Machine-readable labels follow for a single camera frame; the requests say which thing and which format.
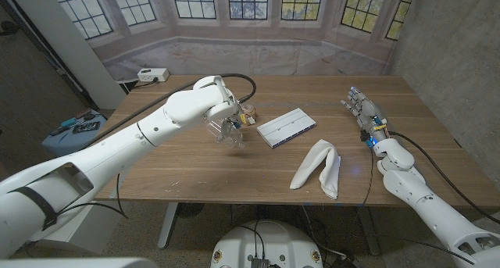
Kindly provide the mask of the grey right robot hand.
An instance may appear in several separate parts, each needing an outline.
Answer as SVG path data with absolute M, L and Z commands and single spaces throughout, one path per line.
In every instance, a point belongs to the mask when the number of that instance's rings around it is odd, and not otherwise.
M 382 117 L 380 109 L 358 88 L 351 87 L 348 101 L 341 100 L 341 104 L 356 118 L 363 133 L 362 141 L 370 140 L 371 145 L 375 145 L 389 138 L 387 121 Z

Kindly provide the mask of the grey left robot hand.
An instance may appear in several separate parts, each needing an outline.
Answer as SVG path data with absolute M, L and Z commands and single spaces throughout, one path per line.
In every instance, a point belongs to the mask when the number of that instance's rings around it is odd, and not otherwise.
M 222 142 L 225 138 L 228 138 L 233 131 L 240 129 L 241 126 L 241 114 L 239 112 L 223 119 L 220 127 L 220 134 L 217 136 L 216 140 Z

